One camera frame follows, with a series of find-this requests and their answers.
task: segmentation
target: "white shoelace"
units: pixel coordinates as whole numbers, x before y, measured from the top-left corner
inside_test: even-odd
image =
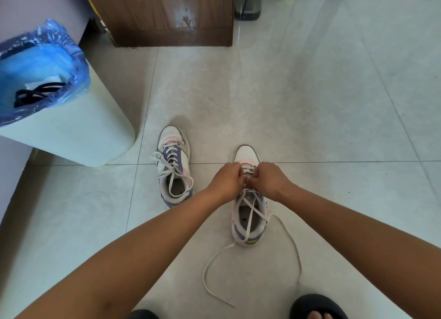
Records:
[[[179,170],[179,166],[178,166],[178,154],[177,154],[177,147],[178,143],[176,141],[171,141],[169,143],[167,143],[166,145],[164,145],[164,151],[165,154],[167,155],[167,159],[164,158],[164,155],[160,152],[154,152],[152,154],[152,159],[161,163],[163,166],[165,166],[167,169],[161,171],[158,175],[159,179],[162,179],[164,177],[167,177],[168,175],[172,175],[170,178],[170,183],[168,185],[168,192],[170,193],[170,195],[174,198],[178,198],[181,197],[184,193],[189,192],[191,190],[191,188],[193,187],[194,181],[193,178],[191,176],[187,176],[184,175],[180,170]],[[176,177],[180,177],[180,178],[187,178],[191,180],[191,186],[186,189],[183,193],[175,196],[174,194],[172,194],[172,186],[173,186],[173,180]]]
[[[244,172],[244,173],[249,173],[249,172],[250,172],[250,173],[253,173],[253,172],[255,171],[255,169],[256,169],[256,167],[254,167],[254,166],[250,166],[250,165],[246,165],[246,164],[242,165],[242,168],[243,168],[243,172]],[[249,193],[249,192],[253,193],[253,195],[254,195],[253,204],[251,204],[251,203],[248,201],[248,199],[245,198],[246,194]],[[285,232],[288,234],[288,236],[289,236],[291,242],[292,242],[293,245],[294,245],[295,253],[296,253],[296,255],[297,255],[297,261],[299,262],[299,270],[300,270],[300,272],[299,272],[299,277],[297,278],[297,282],[296,282],[297,284],[299,283],[300,278],[301,278],[301,276],[302,276],[302,271],[303,271],[303,269],[302,269],[302,262],[301,262],[301,260],[300,260],[299,250],[298,250],[297,245],[296,245],[296,243],[295,243],[295,241],[294,241],[294,238],[292,237],[291,233],[288,231],[286,225],[284,224],[284,222],[282,221],[282,219],[281,219],[279,216],[277,216],[276,214],[270,214],[268,217],[266,217],[266,216],[264,216],[259,210],[257,210],[257,209],[254,207],[254,203],[255,203],[256,199],[259,199],[258,194],[259,194],[258,191],[257,191],[256,189],[254,189],[254,188],[252,188],[252,189],[244,188],[244,189],[242,190],[242,192],[241,192],[241,194],[240,194],[240,199],[238,199],[238,200],[236,201],[236,205],[235,205],[234,208],[236,209],[236,208],[238,207],[238,205],[240,205],[240,203],[241,203],[242,201],[244,201],[244,202],[246,203],[246,205],[248,205],[248,206],[251,208],[250,217],[248,218],[248,225],[246,226],[245,238],[244,238],[243,240],[242,240],[242,239],[237,239],[237,240],[235,240],[232,244],[229,244],[228,246],[225,246],[225,247],[219,249],[216,253],[214,253],[214,255],[211,257],[211,259],[208,261],[208,263],[207,263],[207,265],[206,265],[206,267],[205,267],[205,270],[204,270],[204,275],[203,275],[203,277],[202,277],[202,281],[203,281],[203,283],[204,283],[205,290],[207,290],[207,292],[208,292],[209,294],[211,294],[213,297],[215,297],[215,298],[217,298],[217,299],[223,301],[224,303],[227,303],[228,305],[230,305],[230,306],[232,306],[232,307],[234,307],[233,304],[231,304],[229,301],[227,301],[227,300],[225,300],[225,299],[223,299],[223,298],[221,298],[221,297],[219,297],[219,296],[213,294],[213,292],[211,292],[211,291],[208,289],[208,287],[207,287],[207,283],[206,283],[207,270],[208,270],[208,267],[211,265],[211,263],[214,261],[214,259],[215,259],[215,258],[216,258],[221,252],[223,252],[225,249],[229,249],[229,248],[234,247],[234,245],[236,244],[236,242],[242,242],[242,243],[245,243],[245,242],[248,241],[248,239],[249,239],[249,237],[250,237],[250,231],[251,231],[251,218],[252,218],[252,216],[253,216],[253,212],[256,212],[256,213],[257,213],[262,219],[264,219],[267,223],[269,223],[269,220],[271,219],[272,216],[275,216],[275,217],[279,220],[279,222],[280,222],[280,223],[282,224],[282,226],[283,226],[283,229],[284,229]]]

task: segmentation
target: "brown wooden furniture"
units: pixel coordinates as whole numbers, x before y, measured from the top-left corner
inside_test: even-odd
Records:
[[[90,0],[119,46],[231,46],[233,0]]]

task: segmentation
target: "person's left arm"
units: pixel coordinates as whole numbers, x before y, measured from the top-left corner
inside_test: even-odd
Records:
[[[226,164],[206,189],[108,244],[16,318],[126,318],[208,216],[244,183],[240,164]]]

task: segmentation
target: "marble floor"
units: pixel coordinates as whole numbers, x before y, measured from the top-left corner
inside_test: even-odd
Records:
[[[110,165],[39,152],[0,227],[0,318],[11,319],[97,250],[165,211],[150,154],[161,128],[191,143],[195,189],[240,143],[300,186],[441,246],[441,0],[271,0],[235,22],[231,48],[83,43],[137,132]],[[137,306],[161,318],[287,318],[318,292],[350,318],[408,318],[295,214],[253,250],[224,252],[230,206],[197,231]]]

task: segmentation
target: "shoe insole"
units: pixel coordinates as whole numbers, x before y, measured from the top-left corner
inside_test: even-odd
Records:
[[[170,185],[170,178],[171,176],[167,177],[167,187]],[[172,190],[171,190],[171,194],[173,194],[174,196],[179,196],[180,194],[183,194],[185,191],[185,184],[182,181],[182,179],[180,178],[174,178],[173,180],[173,184],[172,184]]]
[[[256,203],[254,207],[257,210],[259,210],[258,203]],[[251,208],[248,205],[239,206],[240,225],[242,225],[244,229],[248,227],[248,219],[250,218],[250,213],[251,213]],[[253,232],[256,229],[259,219],[260,216],[256,212],[253,212],[253,215],[251,216],[250,232]]]

